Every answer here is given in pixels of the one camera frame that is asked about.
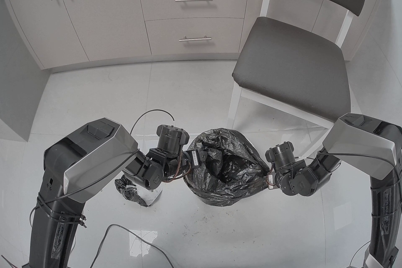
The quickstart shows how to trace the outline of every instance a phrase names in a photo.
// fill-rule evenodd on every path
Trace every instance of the crumpled black plastic bag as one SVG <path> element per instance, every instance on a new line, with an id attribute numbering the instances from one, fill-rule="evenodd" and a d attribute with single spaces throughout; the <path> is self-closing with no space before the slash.
<path id="1" fill-rule="evenodd" d="M 131 180 L 127 179 L 124 174 L 121 179 L 115 180 L 115 187 L 124 197 L 124 199 L 136 202 L 141 206 L 148 206 L 145 200 L 138 195 L 137 187 L 133 184 L 133 182 L 131 182 Z"/>
<path id="2" fill-rule="evenodd" d="M 189 149 L 208 152 L 207 160 L 184 177 L 207 205 L 232 205 L 268 187 L 269 166 L 236 130 L 208 130 L 197 136 Z"/>

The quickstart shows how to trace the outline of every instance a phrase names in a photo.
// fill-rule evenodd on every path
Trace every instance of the white chair frame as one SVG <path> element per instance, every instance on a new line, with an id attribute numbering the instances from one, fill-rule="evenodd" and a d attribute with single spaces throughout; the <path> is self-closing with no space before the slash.
<path id="1" fill-rule="evenodd" d="M 266 17 L 268 14 L 268 6 L 269 6 L 269 0 L 263 0 L 263 4 L 261 6 L 261 12 L 260 12 L 260 17 Z M 352 23 L 352 19 L 354 17 L 354 14 L 351 13 L 349 10 L 346 12 L 345 18 L 342 23 L 342 27 L 340 28 L 338 37 L 336 39 L 335 44 L 340 48 L 345 40 L 346 34 L 348 33 L 350 24 Z M 318 137 L 311 142 L 309 146 L 307 146 L 302 152 L 301 156 L 309 156 L 312 154 L 315 150 L 317 150 L 323 140 L 325 139 L 328 131 L 332 128 L 334 125 L 334 122 L 328 119 L 325 119 L 321 116 L 306 112 L 304 110 L 301 110 L 297 107 L 294 107 L 292 105 L 286 104 L 284 102 L 281 102 L 279 100 L 275 100 L 273 98 L 264 96 L 262 94 L 256 93 L 254 91 L 245 89 L 240 87 L 236 82 L 234 82 L 233 86 L 233 92 L 232 92 L 232 99 L 230 101 L 230 107 L 229 107 L 229 114 L 228 114 L 228 121 L 226 124 L 226 127 L 228 129 L 233 128 L 234 124 L 234 119 L 236 117 L 237 113 L 237 108 L 239 106 L 239 101 L 240 97 L 245 97 L 251 100 L 254 100 L 256 102 L 259 102 L 261 104 L 273 107 L 277 110 L 281 110 L 283 112 L 286 112 L 288 114 L 300 117 L 304 120 L 308 120 L 312 123 L 318 124 L 325 129 L 318 135 Z"/>

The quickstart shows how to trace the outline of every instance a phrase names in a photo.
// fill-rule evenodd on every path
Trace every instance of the white floor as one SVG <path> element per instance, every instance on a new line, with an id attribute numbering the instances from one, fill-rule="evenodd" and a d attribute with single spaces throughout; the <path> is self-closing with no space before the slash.
<path id="1" fill-rule="evenodd" d="M 180 61 L 52 74 L 29 142 L 0 140 L 0 254 L 19 266 L 28 261 L 28 215 L 42 182 L 46 148 L 102 117 L 129 129 L 140 114 L 153 108 L 171 112 L 191 139 L 223 127 L 234 65 L 234 61 Z M 138 122 L 134 134 L 145 151 L 155 144 L 159 124 L 170 124 L 169 117 L 153 112 Z M 263 158 L 267 149 L 285 140 L 293 142 L 296 155 L 321 130 L 245 98 L 234 127 Z M 124 200 L 111 182 L 87 202 L 84 211 L 88 228 L 78 228 L 69 261 L 73 268 L 90 266 L 111 223 L 155 231 L 153 243 L 166 251 L 176 268 L 345 268 L 370 239 L 371 196 L 369 177 L 343 163 L 330 182 L 309 198 L 265 190 L 218 208 L 205 205 L 178 180 L 166 184 L 151 207 L 142 208 Z M 142 247 L 142 255 L 130 255 L 128 233 L 113 227 L 94 267 L 169 267 L 162 254 L 148 248 Z M 363 252 L 354 265 L 362 265 Z M 7 263 L 0 261 L 0 267 Z"/>

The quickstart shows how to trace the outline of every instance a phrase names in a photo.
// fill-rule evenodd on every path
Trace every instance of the gray upholstered seat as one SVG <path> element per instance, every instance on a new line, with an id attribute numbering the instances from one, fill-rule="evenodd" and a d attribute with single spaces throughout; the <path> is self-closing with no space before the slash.
<path id="1" fill-rule="evenodd" d="M 259 17 L 233 71 L 243 88 L 335 121 L 350 112 L 341 49 L 304 29 Z"/>

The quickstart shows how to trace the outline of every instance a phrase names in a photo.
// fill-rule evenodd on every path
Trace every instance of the robotic arm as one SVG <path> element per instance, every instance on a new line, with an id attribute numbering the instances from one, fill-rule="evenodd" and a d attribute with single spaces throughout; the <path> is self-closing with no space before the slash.
<path id="1" fill-rule="evenodd" d="M 73 237 L 85 202 L 120 171 L 138 185 L 155 189 L 180 171 L 206 160 L 206 152 L 183 151 L 189 135 L 160 125 L 158 147 L 144 155 L 123 128 L 106 118 L 90 122 L 44 153 L 43 182 L 31 233 L 29 263 L 23 268 L 67 268 Z M 345 162 L 371 176 L 373 222 L 365 268 L 390 268 L 401 216 L 402 128 L 364 115 L 346 114 L 337 120 L 314 161 L 296 161 L 290 142 L 266 153 L 275 170 L 275 183 L 287 195 L 310 196 L 328 182 Z"/>
<path id="2" fill-rule="evenodd" d="M 291 142 L 267 150 L 275 183 L 286 195 L 313 195 L 329 181 L 340 159 L 370 175 L 373 212 L 364 268 L 392 267 L 401 217 L 402 128 L 346 114 L 335 122 L 323 145 L 309 166 L 295 159 Z"/>

